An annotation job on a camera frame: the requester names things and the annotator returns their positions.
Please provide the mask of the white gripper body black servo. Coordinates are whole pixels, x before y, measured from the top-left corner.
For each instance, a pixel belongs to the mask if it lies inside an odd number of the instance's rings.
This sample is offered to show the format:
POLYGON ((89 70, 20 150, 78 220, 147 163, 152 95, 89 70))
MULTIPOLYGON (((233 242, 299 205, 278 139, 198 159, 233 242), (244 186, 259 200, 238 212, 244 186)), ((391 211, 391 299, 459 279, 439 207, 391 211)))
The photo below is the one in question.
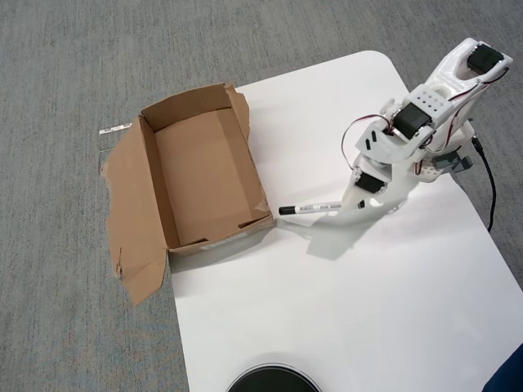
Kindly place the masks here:
POLYGON ((357 157, 351 175, 351 184, 370 195, 383 193, 392 180, 392 165, 368 157, 357 157))

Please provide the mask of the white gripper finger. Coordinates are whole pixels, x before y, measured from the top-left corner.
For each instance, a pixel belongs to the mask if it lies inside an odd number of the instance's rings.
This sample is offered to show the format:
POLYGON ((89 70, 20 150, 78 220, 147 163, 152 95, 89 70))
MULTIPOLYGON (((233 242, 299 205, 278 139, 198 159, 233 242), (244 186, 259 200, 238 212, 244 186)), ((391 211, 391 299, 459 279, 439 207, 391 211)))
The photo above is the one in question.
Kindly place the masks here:
POLYGON ((363 200, 361 189, 355 185, 348 185, 340 202, 341 206, 338 211, 339 215, 354 209, 358 209, 358 205, 363 200))
POLYGON ((378 196, 366 198, 357 209, 347 213, 351 224, 371 223, 397 210, 407 200, 411 191, 411 180, 396 179, 378 196))

